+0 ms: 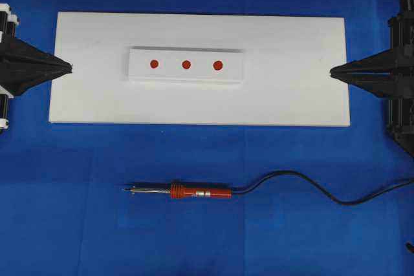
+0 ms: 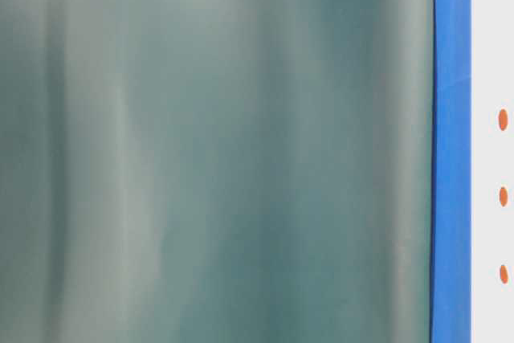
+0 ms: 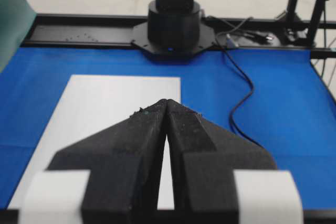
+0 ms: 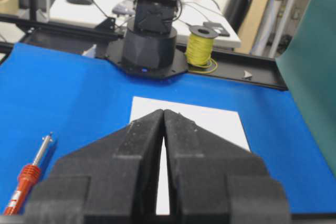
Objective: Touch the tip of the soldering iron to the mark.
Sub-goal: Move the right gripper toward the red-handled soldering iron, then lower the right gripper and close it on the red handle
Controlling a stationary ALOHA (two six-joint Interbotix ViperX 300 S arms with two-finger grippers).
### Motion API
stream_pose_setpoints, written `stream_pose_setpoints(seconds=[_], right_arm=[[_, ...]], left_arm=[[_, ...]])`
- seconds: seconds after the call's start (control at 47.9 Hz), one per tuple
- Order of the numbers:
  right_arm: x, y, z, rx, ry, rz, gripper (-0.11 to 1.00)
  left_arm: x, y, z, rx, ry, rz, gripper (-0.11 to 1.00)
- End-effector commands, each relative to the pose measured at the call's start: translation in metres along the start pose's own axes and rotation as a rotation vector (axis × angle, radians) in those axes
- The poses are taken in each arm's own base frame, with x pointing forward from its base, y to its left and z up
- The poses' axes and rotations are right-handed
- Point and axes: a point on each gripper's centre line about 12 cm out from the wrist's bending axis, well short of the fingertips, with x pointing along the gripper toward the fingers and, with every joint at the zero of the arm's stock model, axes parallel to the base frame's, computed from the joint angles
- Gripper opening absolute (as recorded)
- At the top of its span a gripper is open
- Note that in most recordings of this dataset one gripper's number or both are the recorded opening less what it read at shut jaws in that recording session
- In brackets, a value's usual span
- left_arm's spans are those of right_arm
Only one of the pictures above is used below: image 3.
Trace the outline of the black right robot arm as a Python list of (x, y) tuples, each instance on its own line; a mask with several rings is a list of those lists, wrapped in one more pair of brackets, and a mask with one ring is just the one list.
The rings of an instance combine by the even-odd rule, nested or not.
[[(149, 4), (148, 39), (161, 56), (191, 56), (203, 32), (195, 0)], [(166, 109), (175, 209), (187, 223), (241, 223), (236, 172), (275, 170), (272, 156), (242, 131), (229, 132), (169, 100)]]

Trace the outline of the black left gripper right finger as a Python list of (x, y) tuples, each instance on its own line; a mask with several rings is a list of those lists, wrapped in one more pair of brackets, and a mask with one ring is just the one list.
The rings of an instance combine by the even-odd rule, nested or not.
[(238, 223), (233, 171), (276, 170), (273, 157), (174, 100), (165, 116), (175, 210), (185, 223)]

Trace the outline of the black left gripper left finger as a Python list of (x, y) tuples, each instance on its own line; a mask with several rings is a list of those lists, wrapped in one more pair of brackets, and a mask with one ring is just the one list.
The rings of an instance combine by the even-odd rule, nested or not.
[(90, 170), (84, 223), (144, 223), (156, 211), (167, 101), (59, 150), (48, 170)]

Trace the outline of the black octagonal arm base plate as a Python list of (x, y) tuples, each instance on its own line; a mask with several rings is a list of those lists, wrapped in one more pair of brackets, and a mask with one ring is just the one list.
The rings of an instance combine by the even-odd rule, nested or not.
[(214, 30), (204, 24), (170, 27), (146, 22), (133, 28), (131, 44), (154, 58), (188, 59), (215, 43)]

